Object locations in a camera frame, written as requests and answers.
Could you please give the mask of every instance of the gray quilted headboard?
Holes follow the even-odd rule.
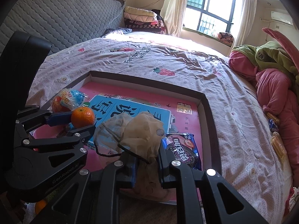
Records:
[[[0,27],[0,55],[19,30],[50,41],[56,53],[119,27],[123,0],[18,0]]]

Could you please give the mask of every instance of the small blue wrapper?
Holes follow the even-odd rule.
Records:
[[[269,128],[270,128],[270,131],[273,133],[273,132],[278,132],[278,127],[277,125],[275,124],[274,120],[273,119],[269,119]]]
[[[174,153],[176,160],[186,163],[189,167],[201,170],[201,159],[190,133],[167,133],[162,140],[164,149]]]

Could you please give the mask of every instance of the window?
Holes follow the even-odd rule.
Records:
[[[184,26],[211,35],[213,30],[238,33],[243,0],[188,0]]]

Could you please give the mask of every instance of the curtain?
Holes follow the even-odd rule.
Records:
[[[233,47],[243,45],[245,39],[248,37],[253,25],[253,21],[255,20],[257,1],[258,0],[244,0],[244,5],[240,19],[239,33],[231,46],[229,54],[231,53]]]
[[[169,35],[180,37],[183,28],[183,19],[187,0],[165,0],[161,9]]]

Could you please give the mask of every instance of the packaged bread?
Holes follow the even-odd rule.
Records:
[[[283,161],[283,158],[286,156],[286,149],[278,132],[273,132],[271,137],[271,145],[275,150],[279,160]]]
[[[268,117],[268,119],[272,119],[276,125],[280,125],[280,119],[271,114],[270,112],[267,112],[266,116]]]

